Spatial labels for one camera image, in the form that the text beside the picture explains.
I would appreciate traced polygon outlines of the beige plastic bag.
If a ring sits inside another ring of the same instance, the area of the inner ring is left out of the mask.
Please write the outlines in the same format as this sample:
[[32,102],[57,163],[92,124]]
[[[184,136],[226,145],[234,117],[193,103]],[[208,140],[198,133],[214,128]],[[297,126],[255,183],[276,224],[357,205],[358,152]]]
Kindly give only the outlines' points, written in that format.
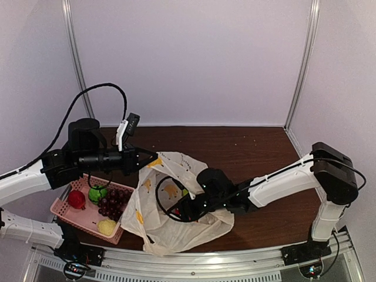
[[143,239],[143,251],[166,256],[217,239],[234,226],[225,209],[205,213],[185,210],[204,194],[196,181],[207,164],[180,152],[159,152],[139,171],[139,182],[122,214],[121,228]]

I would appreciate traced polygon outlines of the dark red grape bunch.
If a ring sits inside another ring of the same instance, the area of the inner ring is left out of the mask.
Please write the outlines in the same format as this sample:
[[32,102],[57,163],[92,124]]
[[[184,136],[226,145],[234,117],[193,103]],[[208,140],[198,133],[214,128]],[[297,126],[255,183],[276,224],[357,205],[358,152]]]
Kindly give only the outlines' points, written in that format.
[[105,197],[100,197],[98,201],[98,213],[110,220],[118,222],[122,216],[127,203],[132,195],[131,190],[112,189]]

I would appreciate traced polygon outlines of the red fruit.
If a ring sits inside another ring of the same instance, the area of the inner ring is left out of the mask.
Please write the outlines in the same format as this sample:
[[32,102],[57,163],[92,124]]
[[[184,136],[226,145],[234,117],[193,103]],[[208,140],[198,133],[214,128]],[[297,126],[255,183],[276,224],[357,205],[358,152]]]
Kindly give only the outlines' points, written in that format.
[[85,210],[86,198],[85,195],[78,190],[73,190],[68,195],[68,205],[74,209]]

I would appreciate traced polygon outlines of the yellow fruit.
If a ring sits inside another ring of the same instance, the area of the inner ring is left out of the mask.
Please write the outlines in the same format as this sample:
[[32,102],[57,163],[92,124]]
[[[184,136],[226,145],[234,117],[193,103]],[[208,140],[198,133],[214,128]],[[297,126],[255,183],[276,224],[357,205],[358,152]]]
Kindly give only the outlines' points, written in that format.
[[111,219],[101,220],[96,224],[97,230],[104,236],[111,236],[116,228],[117,223]]

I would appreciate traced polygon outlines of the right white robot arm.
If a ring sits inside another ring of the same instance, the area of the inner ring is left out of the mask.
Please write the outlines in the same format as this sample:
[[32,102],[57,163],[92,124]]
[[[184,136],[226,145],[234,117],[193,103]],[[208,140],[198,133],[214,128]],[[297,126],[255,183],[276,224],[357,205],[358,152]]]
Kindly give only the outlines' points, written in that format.
[[323,251],[344,209],[358,197],[358,175],[348,156],[317,142],[299,161],[238,185],[222,170],[204,169],[196,177],[203,193],[184,196],[171,210],[184,222],[196,221],[220,209],[246,214],[292,194],[320,187],[326,198],[311,225],[309,241],[301,246],[301,254],[311,260]]

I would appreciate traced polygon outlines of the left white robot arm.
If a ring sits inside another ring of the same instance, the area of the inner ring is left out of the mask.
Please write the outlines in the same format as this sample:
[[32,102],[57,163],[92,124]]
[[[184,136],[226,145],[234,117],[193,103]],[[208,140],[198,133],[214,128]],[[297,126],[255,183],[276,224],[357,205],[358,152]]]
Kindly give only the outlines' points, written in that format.
[[[114,147],[107,145],[96,119],[83,118],[68,126],[68,141],[61,149],[47,150],[36,161],[1,176],[1,205],[30,194],[58,189],[93,172],[120,171],[128,176],[157,159],[157,153],[126,144],[134,134],[138,115],[121,121]],[[1,209],[1,238],[61,248],[72,261],[80,260],[84,247],[56,223],[20,217]]]

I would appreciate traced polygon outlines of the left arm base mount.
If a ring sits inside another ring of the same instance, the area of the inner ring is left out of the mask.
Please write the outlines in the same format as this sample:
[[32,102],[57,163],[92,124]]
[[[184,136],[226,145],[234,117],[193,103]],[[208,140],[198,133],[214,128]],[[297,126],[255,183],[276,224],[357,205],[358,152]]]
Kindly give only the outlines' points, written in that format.
[[104,255],[104,248],[82,244],[69,224],[60,223],[62,229],[63,243],[58,248],[51,248],[53,254],[64,263],[63,275],[69,281],[77,281],[91,271],[91,266],[101,266]]

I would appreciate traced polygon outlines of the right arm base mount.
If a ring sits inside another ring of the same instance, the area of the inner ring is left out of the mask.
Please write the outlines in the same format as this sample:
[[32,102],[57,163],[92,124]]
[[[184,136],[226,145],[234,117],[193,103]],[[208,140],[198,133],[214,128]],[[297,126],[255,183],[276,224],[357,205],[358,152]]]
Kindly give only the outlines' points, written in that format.
[[331,254],[329,240],[315,241],[311,233],[304,243],[292,244],[281,249],[285,266],[298,264],[300,274],[307,279],[319,279],[324,274],[322,258]]

